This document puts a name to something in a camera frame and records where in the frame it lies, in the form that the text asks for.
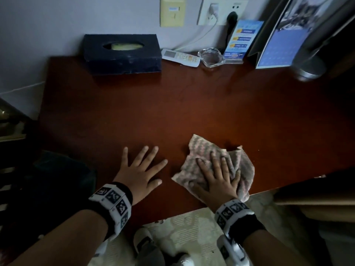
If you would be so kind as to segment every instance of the remote control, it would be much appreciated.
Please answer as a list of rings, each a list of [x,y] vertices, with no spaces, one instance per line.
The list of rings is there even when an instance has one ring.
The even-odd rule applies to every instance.
[[[200,64],[200,60],[201,60],[200,57],[170,50],[170,49],[163,49],[162,57],[163,59],[167,59],[173,62],[178,62],[183,65],[191,66],[191,67],[197,67]]]

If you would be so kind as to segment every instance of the yellow switch plate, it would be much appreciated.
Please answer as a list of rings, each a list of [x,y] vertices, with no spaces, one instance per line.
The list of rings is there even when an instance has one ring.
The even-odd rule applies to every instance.
[[[182,27],[186,0],[160,0],[160,27]]]

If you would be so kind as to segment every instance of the tissue box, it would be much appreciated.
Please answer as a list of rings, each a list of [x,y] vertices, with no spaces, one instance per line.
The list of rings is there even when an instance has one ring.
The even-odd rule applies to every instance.
[[[129,44],[142,47],[133,49]],[[83,47],[93,75],[162,71],[162,54],[155,34],[86,34]]]

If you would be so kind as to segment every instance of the desk surface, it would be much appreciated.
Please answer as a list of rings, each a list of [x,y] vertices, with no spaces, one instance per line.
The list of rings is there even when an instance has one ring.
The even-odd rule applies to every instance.
[[[135,226],[204,207],[170,178],[198,134],[243,145],[256,174],[251,194],[355,166],[355,126],[322,83],[250,64],[208,70],[163,60],[162,73],[92,77],[80,59],[51,58],[39,117],[50,149],[70,153],[112,181],[121,151],[160,147],[163,184],[134,206]]]

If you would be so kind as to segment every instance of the pink checkered rag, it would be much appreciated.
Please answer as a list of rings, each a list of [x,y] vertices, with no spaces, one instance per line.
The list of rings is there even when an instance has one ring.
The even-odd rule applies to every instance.
[[[191,181],[199,183],[205,190],[208,190],[207,181],[197,165],[196,159],[201,158],[212,170],[211,152],[214,152],[218,159],[222,156],[226,158],[231,180],[235,178],[237,170],[240,169],[241,176],[237,188],[237,196],[242,202],[249,199],[249,189],[253,183],[255,168],[242,146],[228,152],[226,149],[221,149],[201,136],[194,134],[190,140],[189,149],[190,154],[181,167],[181,172],[175,174],[172,178],[176,183],[185,187],[196,198],[198,197],[189,187]]]

